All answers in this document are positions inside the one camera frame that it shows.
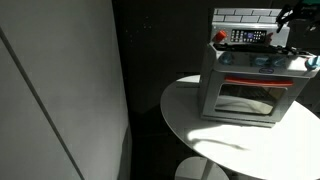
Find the table top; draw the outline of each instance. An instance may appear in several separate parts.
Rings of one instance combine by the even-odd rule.
[[[233,171],[261,179],[320,178],[320,120],[298,102],[272,128],[200,119],[200,76],[180,79],[161,97],[172,131],[190,148]]]

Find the oven handle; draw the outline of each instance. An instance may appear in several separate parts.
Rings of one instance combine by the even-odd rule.
[[[244,79],[238,77],[226,76],[225,81],[229,83],[239,83],[246,85],[259,85],[259,86],[274,86],[274,87],[289,87],[293,85],[292,81],[270,81],[270,80],[255,80],[255,79]]]

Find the dark background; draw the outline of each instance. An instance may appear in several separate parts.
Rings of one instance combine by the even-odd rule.
[[[282,8],[297,0],[113,0],[133,137],[132,179],[173,179],[185,158],[196,155],[178,140],[160,111],[164,89],[199,74],[208,31],[208,8]],[[289,46],[319,54],[320,32],[303,37],[305,24],[291,24]],[[320,76],[298,101],[319,115]]]

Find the knob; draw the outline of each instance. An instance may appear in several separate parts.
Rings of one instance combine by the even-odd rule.
[[[272,60],[272,65],[275,67],[281,67],[284,66],[286,63],[286,58],[285,57],[276,57],[275,59]]]
[[[217,34],[214,36],[213,39],[216,43],[219,43],[226,37],[227,37],[227,33],[224,30],[220,30],[219,32],[217,32]]]
[[[232,64],[232,54],[230,52],[225,52],[220,56],[219,62],[223,65]]]
[[[317,67],[320,67],[320,58],[319,58],[319,56],[313,57],[313,58],[309,58],[305,62],[305,66],[306,66],[306,68],[308,70],[315,70]]]
[[[254,63],[257,65],[257,66],[264,66],[267,61],[269,60],[269,57],[268,56],[257,56],[255,59],[254,59]]]

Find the toy kitchen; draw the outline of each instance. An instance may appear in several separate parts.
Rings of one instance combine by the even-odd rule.
[[[280,12],[212,11],[198,91],[202,119],[273,127],[317,74],[317,55],[286,46],[290,28],[279,32]]]

